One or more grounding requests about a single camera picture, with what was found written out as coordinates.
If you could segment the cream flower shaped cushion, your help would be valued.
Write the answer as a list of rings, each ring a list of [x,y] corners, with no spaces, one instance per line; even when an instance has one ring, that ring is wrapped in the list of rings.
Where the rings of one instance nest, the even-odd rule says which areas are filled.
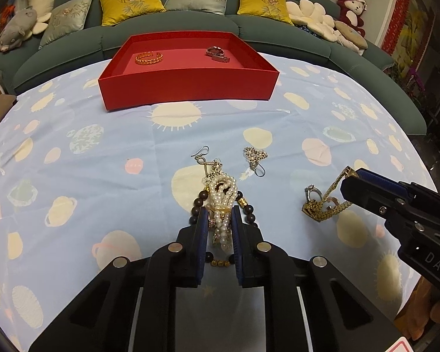
[[[324,7],[318,2],[299,0],[287,1],[288,16],[295,26],[306,27],[311,33],[329,41],[336,42],[339,32],[335,30],[335,21],[326,13]]]

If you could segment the grey pig plush toy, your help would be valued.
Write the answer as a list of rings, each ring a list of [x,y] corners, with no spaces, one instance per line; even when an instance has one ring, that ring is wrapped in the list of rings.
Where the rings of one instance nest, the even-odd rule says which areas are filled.
[[[0,34],[0,52],[6,53],[20,47],[32,35],[37,13],[32,8],[18,11]]]

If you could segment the yellow embroidered cushion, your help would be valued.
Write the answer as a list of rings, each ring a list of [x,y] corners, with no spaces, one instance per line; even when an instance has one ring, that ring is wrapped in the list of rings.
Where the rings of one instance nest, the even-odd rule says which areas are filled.
[[[161,0],[99,0],[101,4],[101,25],[115,26],[129,18],[145,14],[163,13],[165,7]]]
[[[269,18],[293,26],[286,2],[287,0],[240,0],[237,15]]]

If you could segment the silver hook drop earring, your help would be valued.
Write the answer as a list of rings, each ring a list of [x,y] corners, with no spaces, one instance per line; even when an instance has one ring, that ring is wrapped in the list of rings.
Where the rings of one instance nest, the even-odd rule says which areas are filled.
[[[207,156],[209,154],[210,148],[207,145],[202,146],[195,153],[191,154],[197,164],[203,167],[206,177],[215,176],[221,173],[222,164],[220,160],[213,159],[208,160]]]

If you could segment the left yellow embroidered cushion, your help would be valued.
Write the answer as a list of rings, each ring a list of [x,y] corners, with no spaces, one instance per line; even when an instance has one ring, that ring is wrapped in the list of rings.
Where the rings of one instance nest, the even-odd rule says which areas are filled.
[[[145,14],[163,13],[165,7],[161,0],[99,0],[101,4],[101,25],[115,26],[129,18]]]

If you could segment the orange red plush toy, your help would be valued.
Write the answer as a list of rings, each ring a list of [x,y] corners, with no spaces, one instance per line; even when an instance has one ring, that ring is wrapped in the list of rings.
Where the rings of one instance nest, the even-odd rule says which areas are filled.
[[[12,19],[15,14],[15,6],[14,5],[6,5],[0,11],[0,32],[4,30],[6,25]]]

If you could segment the dark red watch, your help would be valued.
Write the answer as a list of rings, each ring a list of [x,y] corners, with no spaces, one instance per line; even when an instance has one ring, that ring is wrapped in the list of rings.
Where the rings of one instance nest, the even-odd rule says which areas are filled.
[[[225,54],[225,51],[219,46],[211,46],[206,50],[206,56],[210,57],[210,59],[221,62],[221,63],[229,63],[230,58]]]

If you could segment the blue planet print tablecloth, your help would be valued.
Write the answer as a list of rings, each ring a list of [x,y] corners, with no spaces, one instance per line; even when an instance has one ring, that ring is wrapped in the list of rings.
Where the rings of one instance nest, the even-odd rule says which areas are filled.
[[[175,239],[202,190],[202,146],[253,206],[265,239],[297,258],[322,255],[387,317],[419,275],[397,257],[382,220],[350,207],[323,223],[304,189],[327,189],[346,166],[433,182],[392,115],[351,78],[270,56],[267,101],[165,103],[108,112],[105,62],[20,95],[0,124],[0,326],[29,349],[115,257],[146,258]],[[243,155],[263,149],[257,177]]]

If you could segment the red tray box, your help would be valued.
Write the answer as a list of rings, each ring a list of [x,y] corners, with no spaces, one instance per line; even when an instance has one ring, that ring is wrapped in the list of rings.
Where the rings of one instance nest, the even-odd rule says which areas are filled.
[[[230,58],[206,56],[219,46]],[[279,72],[237,35],[174,31],[131,36],[98,79],[107,111],[157,103],[219,99],[268,100]]]

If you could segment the right yellow embroidered cushion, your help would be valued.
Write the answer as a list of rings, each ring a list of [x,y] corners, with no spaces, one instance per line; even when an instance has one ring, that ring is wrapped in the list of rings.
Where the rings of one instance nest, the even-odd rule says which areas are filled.
[[[293,26],[286,2],[287,0],[240,0],[237,15],[269,18]]]

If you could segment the brown round cushion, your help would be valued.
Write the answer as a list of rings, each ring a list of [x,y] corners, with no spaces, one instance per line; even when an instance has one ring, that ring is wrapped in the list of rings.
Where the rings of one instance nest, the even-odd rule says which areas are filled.
[[[368,44],[365,38],[354,28],[342,21],[335,21],[335,29],[337,29],[346,40],[352,42],[359,49],[367,49]]]

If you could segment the red monkey plush toy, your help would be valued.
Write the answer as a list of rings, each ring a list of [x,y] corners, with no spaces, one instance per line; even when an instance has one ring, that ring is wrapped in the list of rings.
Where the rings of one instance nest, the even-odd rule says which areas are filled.
[[[344,22],[356,30],[362,37],[365,37],[362,14],[366,11],[366,1],[338,0],[337,5],[340,7],[339,21]]]

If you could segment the dark green curved sofa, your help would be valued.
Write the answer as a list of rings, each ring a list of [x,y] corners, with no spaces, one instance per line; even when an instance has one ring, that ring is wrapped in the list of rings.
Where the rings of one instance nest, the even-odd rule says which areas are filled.
[[[55,0],[60,6],[70,0]],[[321,4],[333,18],[339,6],[330,0],[310,0]],[[280,21],[239,15],[240,0],[227,0],[223,15],[202,11],[166,11],[129,18],[104,27],[99,0],[92,0],[83,29],[49,45],[39,37],[26,40],[20,48],[0,53],[0,82],[9,94],[19,95],[80,67],[112,58],[134,34],[180,30],[211,30],[236,34],[260,53],[304,60],[324,66],[354,79],[370,92],[408,135],[424,135],[425,120],[407,94],[384,73],[392,58],[374,44],[362,54],[339,44],[314,37]]]

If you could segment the left sage embroidered cushion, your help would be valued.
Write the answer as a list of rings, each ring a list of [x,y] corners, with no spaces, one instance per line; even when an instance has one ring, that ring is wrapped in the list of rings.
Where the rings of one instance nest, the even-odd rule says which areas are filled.
[[[84,28],[86,16],[93,0],[70,0],[51,11],[39,48],[49,45],[61,37]]]

